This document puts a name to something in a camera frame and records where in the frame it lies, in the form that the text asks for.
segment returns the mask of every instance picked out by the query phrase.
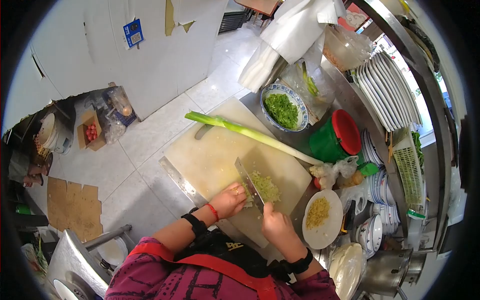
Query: forearm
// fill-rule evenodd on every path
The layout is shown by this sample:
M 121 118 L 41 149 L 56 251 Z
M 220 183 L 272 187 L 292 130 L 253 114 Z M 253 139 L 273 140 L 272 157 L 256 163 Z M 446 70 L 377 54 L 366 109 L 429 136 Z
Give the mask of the forearm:
M 289 263 L 294 263 L 300 258 L 305 258 L 308 253 L 307 248 L 298 236 L 294 239 L 286 240 L 285 244 L 279 245 L 277 248 Z M 323 269 L 322 265 L 316 259 L 312 259 L 308 269 L 303 273 L 295 274 L 295 278 L 297 280 L 306 279 Z
M 192 215 L 204 221 L 207 228 L 216 222 L 216 217 L 208 206 L 203 206 Z M 190 245 L 195 239 L 195 234 L 190 222 L 182 218 L 155 232 L 152 237 L 176 254 Z

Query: tiled floor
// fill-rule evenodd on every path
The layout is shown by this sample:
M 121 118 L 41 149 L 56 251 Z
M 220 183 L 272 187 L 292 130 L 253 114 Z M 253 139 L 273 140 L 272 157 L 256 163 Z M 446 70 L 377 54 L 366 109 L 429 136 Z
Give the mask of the tiled floor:
M 260 22 L 246 23 L 217 38 L 207 79 L 154 112 L 143 122 L 128 127 L 113 145 L 98 151 L 79 150 L 74 144 L 67 155 L 54 154 L 50 176 L 98 186 L 102 202 L 101 222 L 109 231 L 132 224 L 131 237 L 138 241 L 171 223 L 194 207 L 178 189 L 158 160 L 164 150 L 192 121 L 183 116 L 189 110 L 209 112 L 234 96 L 249 91 L 237 83 L 250 56 L 260 44 Z M 77 116 L 84 103 L 75 104 Z M 39 208 L 47 214 L 47 184 L 28 189 Z

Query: red apron strap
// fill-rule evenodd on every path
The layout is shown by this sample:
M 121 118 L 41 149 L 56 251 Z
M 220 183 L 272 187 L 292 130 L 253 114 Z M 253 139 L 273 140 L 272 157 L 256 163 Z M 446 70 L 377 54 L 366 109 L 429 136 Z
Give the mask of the red apron strap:
M 256 290 L 261 300 L 270 300 L 276 298 L 275 284 L 271 275 L 265 278 L 255 278 L 248 275 L 247 272 L 245 272 L 245 270 L 243 270 L 239 266 L 224 261 L 223 259 L 220 259 L 218 257 L 208 254 L 194 254 L 192 256 L 174 262 L 172 252 L 163 244 L 157 243 L 145 243 L 137 245 L 128 256 L 141 253 L 158 255 L 162 259 L 171 263 L 193 264 L 209 268 L 224 275 L 227 275 L 228 277 L 240 282 L 241 284 Z

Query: stainless steel pot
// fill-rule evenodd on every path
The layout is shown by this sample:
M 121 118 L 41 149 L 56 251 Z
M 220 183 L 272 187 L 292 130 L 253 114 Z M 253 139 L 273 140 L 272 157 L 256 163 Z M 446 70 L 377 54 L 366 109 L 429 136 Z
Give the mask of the stainless steel pot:
M 412 284 L 417 284 L 419 281 L 421 272 L 423 270 L 423 266 L 425 266 L 425 261 L 427 260 L 427 254 L 412 254 L 412 258 L 410 259 L 410 266 L 408 267 L 407 276 L 405 280 Z
M 413 249 L 378 251 L 367 261 L 360 288 L 373 294 L 395 297 L 407 275 Z

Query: black wrist strap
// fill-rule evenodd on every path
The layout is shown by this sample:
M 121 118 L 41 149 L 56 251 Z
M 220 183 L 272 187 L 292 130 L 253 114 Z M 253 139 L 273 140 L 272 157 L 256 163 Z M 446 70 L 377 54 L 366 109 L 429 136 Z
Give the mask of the black wrist strap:
M 181 217 L 190 222 L 192 225 L 192 231 L 196 238 L 207 232 L 207 226 L 205 225 L 205 222 L 200 221 L 194 215 L 184 214 Z
M 294 263 L 290 264 L 290 269 L 295 273 L 295 274 L 300 274 L 308 270 L 308 267 L 310 266 L 310 263 L 313 260 L 313 254 L 310 251 L 310 249 L 307 248 L 307 256 L 305 258 L 300 258 Z

